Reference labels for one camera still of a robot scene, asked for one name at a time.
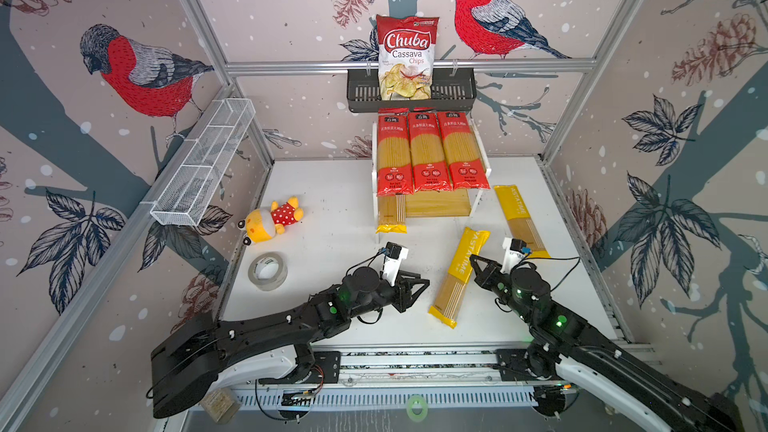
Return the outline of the yellow spaghetti bag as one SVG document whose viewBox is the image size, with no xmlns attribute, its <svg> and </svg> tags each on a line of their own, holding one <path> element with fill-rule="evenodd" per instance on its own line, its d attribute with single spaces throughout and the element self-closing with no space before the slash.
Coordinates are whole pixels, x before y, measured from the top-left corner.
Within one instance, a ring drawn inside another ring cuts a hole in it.
<svg viewBox="0 0 768 432">
<path fill-rule="evenodd" d="M 497 185 L 494 191 L 512 238 L 524 241 L 532 251 L 532 258 L 550 258 L 518 187 Z"/>
<path fill-rule="evenodd" d="M 450 328 L 457 326 L 464 293 L 473 272 L 469 259 L 481 252 L 489 237 L 489 231 L 464 228 L 440 290 L 429 308 L 432 316 Z"/>
<path fill-rule="evenodd" d="M 406 200 L 404 195 L 381 196 L 377 198 L 377 233 L 407 232 Z"/>
</svg>

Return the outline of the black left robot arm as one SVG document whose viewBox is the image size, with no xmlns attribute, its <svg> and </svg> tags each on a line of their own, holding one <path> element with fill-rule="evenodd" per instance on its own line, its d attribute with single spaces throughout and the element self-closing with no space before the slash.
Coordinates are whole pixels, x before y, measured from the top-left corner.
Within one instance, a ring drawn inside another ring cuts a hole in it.
<svg viewBox="0 0 768 432">
<path fill-rule="evenodd" d="M 297 346 L 297 366 L 307 371 L 314 365 L 312 343 L 348 330 L 354 318 L 369 312 L 391 306 L 403 313 L 429 285 L 428 279 L 405 271 L 389 283 L 363 266 L 283 312 L 239 321 L 199 314 L 151 352 L 152 386 L 147 398 L 153 417 L 168 418 L 191 408 L 225 370 L 262 353 Z"/>
</svg>

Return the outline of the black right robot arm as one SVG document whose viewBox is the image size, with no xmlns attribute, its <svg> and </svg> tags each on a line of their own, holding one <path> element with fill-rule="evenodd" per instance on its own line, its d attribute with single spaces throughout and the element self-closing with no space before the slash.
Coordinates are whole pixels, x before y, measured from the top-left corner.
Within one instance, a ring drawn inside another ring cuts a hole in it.
<svg viewBox="0 0 768 432">
<path fill-rule="evenodd" d="M 645 431 L 742 431 L 735 403 L 709 397 L 655 370 L 616 345 L 585 318 L 552 298 L 533 266 L 508 272 L 496 261 L 471 255 L 475 283 L 527 325 L 529 372 L 588 391 Z"/>
</svg>

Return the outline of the red spaghetti bag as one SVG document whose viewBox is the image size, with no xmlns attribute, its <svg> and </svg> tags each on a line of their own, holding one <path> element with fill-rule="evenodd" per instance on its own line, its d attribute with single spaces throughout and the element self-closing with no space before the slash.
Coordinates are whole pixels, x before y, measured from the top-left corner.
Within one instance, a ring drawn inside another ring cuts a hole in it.
<svg viewBox="0 0 768 432">
<path fill-rule="evenodd" d="M 455 189 L 489 189 L 482 156 L 464 112 L 441 111 L 437 122 Z"/>
<path fill-rule="evenodd" d="M 377 194 L 414 192 L 406 109 L 383 109 L 377 122 Z"/>
<path fill-rule="evenodd" d="M 430 112 L 408 114 L 414 191 L 451 191 L 437 116 Z"/>
</svg>

